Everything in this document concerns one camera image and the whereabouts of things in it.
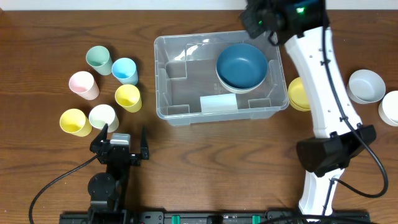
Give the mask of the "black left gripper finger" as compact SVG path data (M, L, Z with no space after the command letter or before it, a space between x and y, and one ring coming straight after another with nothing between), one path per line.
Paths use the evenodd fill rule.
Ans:
M103 149L103 146L107 141L107 135L108 135L108 124L106 123L103 126L101 132L91 142L90 151L93 153L99 153Z
M146 128L142 128L141 143L140 143L141 159L149 160L149 145L146 139Z

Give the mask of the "yellow bowl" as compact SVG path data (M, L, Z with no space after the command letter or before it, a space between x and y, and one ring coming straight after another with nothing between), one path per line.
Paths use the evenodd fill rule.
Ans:
M292 80L288 87L290 105L299 111L310 111L310 104L300 77Z

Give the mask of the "light grey-blue bowl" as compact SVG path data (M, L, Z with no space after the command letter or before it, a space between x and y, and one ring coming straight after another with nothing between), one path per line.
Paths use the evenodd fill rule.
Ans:
M384 80L371 70L357 70L349 78L347 94L352 101L370 104L380 101L386 94Z

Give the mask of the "white bowl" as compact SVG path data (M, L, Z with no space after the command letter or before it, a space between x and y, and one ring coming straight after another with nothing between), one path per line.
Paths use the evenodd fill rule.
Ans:
M397 94L398 91L391 91L385 95L379 104L378 112L381 119L390 126L397 127Z

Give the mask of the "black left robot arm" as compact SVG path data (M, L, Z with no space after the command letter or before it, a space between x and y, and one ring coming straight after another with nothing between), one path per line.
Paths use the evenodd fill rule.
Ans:
M131 136L114 133L107 138L108 125L90 144L90 151L96 154L100 164L106 166L105 172L94 175L88 184L91 208L116 211L122 207L132 166L140 166L142 160L149 159L149 146L146 129L141 132L140 152L131 153Z

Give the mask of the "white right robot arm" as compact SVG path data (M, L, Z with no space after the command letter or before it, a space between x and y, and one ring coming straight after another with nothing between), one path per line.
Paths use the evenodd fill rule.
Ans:
M347 222L333 214L336 186L352 158L368 151L376 138L355 111L333 51L326 3L313 1L248 0L240 15L251 38L279 34L302 80L313 119L314 136L297 143L305 183L295 217L303 223Z

